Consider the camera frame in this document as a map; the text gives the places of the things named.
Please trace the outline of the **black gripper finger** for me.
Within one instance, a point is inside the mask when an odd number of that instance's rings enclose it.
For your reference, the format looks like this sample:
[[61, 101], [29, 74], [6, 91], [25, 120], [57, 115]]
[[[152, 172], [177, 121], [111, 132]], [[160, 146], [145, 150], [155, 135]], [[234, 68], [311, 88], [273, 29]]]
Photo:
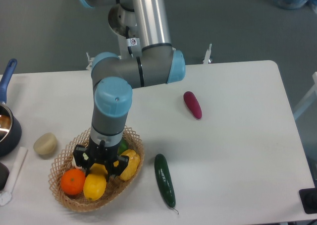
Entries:
[[85, 176], [88, 176], [92, 166], [92, 158], [89, 149], [83, 145], [77, 144], [73, 151], [73, 158], [75, 159], [76, 165], [85, 170]]
[[106, 161], [107, 176], [106, 181], [109, 181], [111, 176], [120, 176], [122, 172], [127, 168], [129, 157], [117, 156], [116, 161]]

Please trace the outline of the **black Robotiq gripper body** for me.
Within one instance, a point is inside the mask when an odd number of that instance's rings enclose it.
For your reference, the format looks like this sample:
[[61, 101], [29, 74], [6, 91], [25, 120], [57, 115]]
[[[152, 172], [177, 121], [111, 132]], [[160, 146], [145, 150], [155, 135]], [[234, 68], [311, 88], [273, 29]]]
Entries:
[[97, 144], [90, 138], [87, 149], [89, 166], [91, 167], [95, 163], [101, 165], [105, 165], [106, 163], [113, 164], [118, 160], [119, 146], [120, 142], [114, 146], [107, 147], [104, 141]]

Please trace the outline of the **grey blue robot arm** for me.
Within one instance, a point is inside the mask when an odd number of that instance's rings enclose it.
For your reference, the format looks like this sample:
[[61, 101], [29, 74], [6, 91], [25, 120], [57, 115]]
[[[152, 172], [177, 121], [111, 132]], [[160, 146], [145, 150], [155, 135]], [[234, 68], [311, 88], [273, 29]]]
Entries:
[[186, 73], [184, 56], [170, 41], [164, 0], [80, 0], [85, 7], [112, 5], [109, 19], [117, 22], [125, 41], [137, 39], [139, 50], [127, 56], [105, 52], [91, 65], [94, 109], [87, 147], [77, 145], [76, 165], [90, 173], [94, 164], [109, 175], [128, 166], [120, 156], [121, 143], [134, 88], [181, 81]]

